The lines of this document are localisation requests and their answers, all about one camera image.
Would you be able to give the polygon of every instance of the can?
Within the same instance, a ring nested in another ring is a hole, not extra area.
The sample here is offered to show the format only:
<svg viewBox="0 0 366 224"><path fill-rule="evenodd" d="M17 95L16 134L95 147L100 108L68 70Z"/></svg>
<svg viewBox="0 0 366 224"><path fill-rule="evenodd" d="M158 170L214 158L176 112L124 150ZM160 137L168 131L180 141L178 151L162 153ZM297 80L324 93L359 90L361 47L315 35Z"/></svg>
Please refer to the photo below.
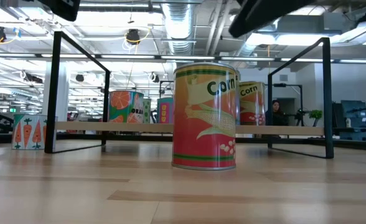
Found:
<svg viewBox="0 0 366 224"><path fill-rule="evenodd" d="M218 63L175 70L172 165L186 169L235 167L236 71Z"/></svg>
<svg viewBox="0 0 366 224"><path fill-rule="evenodd" d="M243 125L266 124L264 83L240 83L240 122Z"/></svg>
<svg viewBox="0 0 366 224"><path fill-rule="evenodd" d="M144 95L135 91L112 91L108 103L108 122L143 123Z"/></svg>
<svg viewBox="0 0 366 224"><path fill-rule="evenodd" d="M42 150L46 143L47 115L14 114L11 149ZM54 132L53 146L55 146L56 132Z"/></svg>
<svg viewBox="0 0 366 224"><path fill-rule="evenodd" d="M240 86L240 80L241 80L241 74L238 70L236 70L236 75L235 75L235 86ZM238 97L240 95L240 88L236 88L235 89L235 124L240 125L241 121L240 121L240 97Z"/></svg>
<svg viewBox="0 0 366 224"><path fill-rule="evenodd" d="M143 123L150 123L150 114L151 114L151 100L143 99Z"/></svg>
<svg viewBox="0 0 366 224"><path fill-rule="evenodd" d="M160 98L157 101L159 124L173 124L173 98Z"/></svg>

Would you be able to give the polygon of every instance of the ceiling pipe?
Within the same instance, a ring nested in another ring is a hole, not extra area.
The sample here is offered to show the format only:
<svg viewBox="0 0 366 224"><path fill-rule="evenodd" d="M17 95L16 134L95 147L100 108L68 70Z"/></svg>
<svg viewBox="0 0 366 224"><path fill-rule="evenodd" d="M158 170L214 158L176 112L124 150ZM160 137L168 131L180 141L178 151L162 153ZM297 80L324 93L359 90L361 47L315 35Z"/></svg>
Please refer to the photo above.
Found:
<svg viewBox="0 0 366 224"><path fill-rule="evenodd" d="M82 12L148 12L160 13L162 9L159 5L143 3L81 3L79 11Z"/></svg>
<svg viewBox="0 0 366 224"><path fill-rule="evenodd" d="M228 0L225 6L225 11L223 13L222 21L219 24L218 31L216 33L215 42L213 43L212 50L210 52L211 55L215 54L216 48L219 43L220 36L222 35L223 27L225 26L226 19L228 16L228 12L230 11L230 8L232 6L233 0Z"/></svg>
<svg viewBox="0 0 366 224"><path fill-rule="evenodd" d="M161 4L165 15L165 27L168 39L190 39L194 21L194 5L192 4ZM168 42L173 55L191 55L192 42Z"/></svg>
<svg viewBox="0 0 366 224"><path fill-rule="evenodd" d="M212 25L210 27L210 32L209 32L209 36L208 36L207 46L205 48L205 55L208 55L209 48L210 48L210 44L212 43L212 39L214 37L214 33L215 33L215 29L216 29L216 24L218 23L218 19L219 19L219 15L220 15L220 10L222 8L222 3L223 3L222 0L218 0L218 3L217 3L216 8L215 8L215 17L213 18Z"/></svg>

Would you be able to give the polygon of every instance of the orange can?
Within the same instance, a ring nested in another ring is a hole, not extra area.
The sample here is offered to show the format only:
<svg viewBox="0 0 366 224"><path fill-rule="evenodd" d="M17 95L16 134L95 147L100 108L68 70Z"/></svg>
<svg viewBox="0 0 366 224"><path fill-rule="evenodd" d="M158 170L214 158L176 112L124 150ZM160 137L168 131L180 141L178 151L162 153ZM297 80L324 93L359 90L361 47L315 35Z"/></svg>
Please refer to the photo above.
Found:
<svg viewBox="0 0 366 224"><path fill-rule="evenodd" d="M240 83L240 122L246 125L265 125L265 84Z"/></svg>
<svg viewBox="0 0 366 224"><path fill-rule="evenodd" d="M236 71L218 63L175 70L172 165L186 169L235 167Z"/></svg>

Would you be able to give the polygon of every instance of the metal leg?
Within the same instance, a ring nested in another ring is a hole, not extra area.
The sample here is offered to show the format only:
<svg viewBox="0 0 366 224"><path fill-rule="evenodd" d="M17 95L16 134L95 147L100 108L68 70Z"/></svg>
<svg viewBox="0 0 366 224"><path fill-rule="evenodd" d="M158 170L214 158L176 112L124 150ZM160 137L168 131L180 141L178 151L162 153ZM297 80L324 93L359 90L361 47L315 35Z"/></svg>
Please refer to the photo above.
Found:
<svg viewBox="0 0 366 224"><path fill-rule="evenodd" d="M161 88L162 88L162 83L164 83L164 81L159 81L159 98L161 99Z"/></svg>
<svg viewBox="0 0 366 224"><path fill-rule="evenodd" d="M46 127L46 141L45 143L45 152L46 153L60 153L67 151L74 151L79 149L87 149L90 147L104 146L106 144L107 132L102 132L101 137L101 145L96 146L87 146L80 147L77 149L66 149L63 151L53 151L53 137L55 132L55 114L56 114L56 105L57 105L57 88L59 84L59 66L60 66L60 49L62 39L66 40L69 44L74 46L81 53L86 55L92 62L97 64L100 68L102 68L105 75L105 89L104 89L104 105L103 105L103 121L107 122L108 119L108 89L110 87L110 75L111 72L102 65L95 57L89 54L85 49L75 43L69 36L65 35L61 31L54 32L54 42L53 42L53 56L52 56L52 71L50 73L50 93L49 93L49 106L47 108L47 127Z"/></svg>
<svg viewBox="0 0 366 224"><path fill-rule="evenodd" d="M55 117L57 105L57 88L59 85L60 51L62 33L54 32L52 71L50 73L50 91L47 107L45 153L53 153L53 138L55 132Z"/></svg>
<svg viewBox="0 0 366 224"><path fill-rule="evenodd" d="M273 76L268 75L268 114L267 114L267 125L273 125ZM273 147L273 138L268 136L268 148Z"/></svg>
<svg viewBox="0 0 366 224"><path fill-rule="evenodd" d="M272 87L272 76L279 71L281 71L283 68L286 68L288 65L292 64L297 60L298 58L302 57L306 53L308 53L310 50L317 47L320 43L324 43L322 47L322 53L323 53L323 86L324 86L324 134L326 136L325 142L326 142L326 156L317 156L312 154L306 154L303 152L296 152L291 150L285 150L285 149L275 149L272 145L272 139L268 138L268 147L270 149L283 151L283 152L290 152L305 156L312 156L312 157L318 157L323 159L332 159L334 158L334 145L332 142L332 97L331 97L331 49L330 49L330 40L327 37L323 37L319 39L316 43L312 44L311 46L307 47L305 50L303 50L301 53L297 54L297 56L291 58L288 62L286 62L284 65L280 66L273 72L271 72L268 75L268 86ZM268 125L273 125L273 104L272 104L272 89L268 88Z"/></svg>
<svg viewBox="0 0 366 224"><path fill-rule="evenodd" d="M332 142L332 90L331 90L331 48L330 39L325 38L322 46L322 71L324 89L324 135L326 140L326 159L334 158Z"/></svg>
<svg viewBox="0 0 366 224"><path fill-rule="evenodd" d="M298 85L299 87L299 92L301 93L301 111L303 111L303 89L302 89L302 85ZM301 113L301 126L305 126L303 123L303 114Z"/></svg>
<svg viewBox="0 0 366 224"><path fill-rule="evenodd" d="M109 88L110 88L110 75L111 72L110 71L106 71L106 75L104 77L105 81L105 86L104 86L104 102L103 102L103 122L108 122L108 95L110 93ZM107 134L108 131L102 131L101 132L101 145L105 146L107 143Z"/></svg>

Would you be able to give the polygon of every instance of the wooden floor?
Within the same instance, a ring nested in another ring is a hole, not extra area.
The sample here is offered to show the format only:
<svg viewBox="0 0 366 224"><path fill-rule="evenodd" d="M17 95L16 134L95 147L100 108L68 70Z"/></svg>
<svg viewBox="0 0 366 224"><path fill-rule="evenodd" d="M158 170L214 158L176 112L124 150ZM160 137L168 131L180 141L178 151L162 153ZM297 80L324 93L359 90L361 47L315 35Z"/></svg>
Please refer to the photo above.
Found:
<svg viewBox="0 0 366 224"><path fill-rule="evenodd" d="M366 224L366 151L325 160L237 146L236 169L195 171L171 167L169 142L54 155L0 144L0 224Z"/></svg>

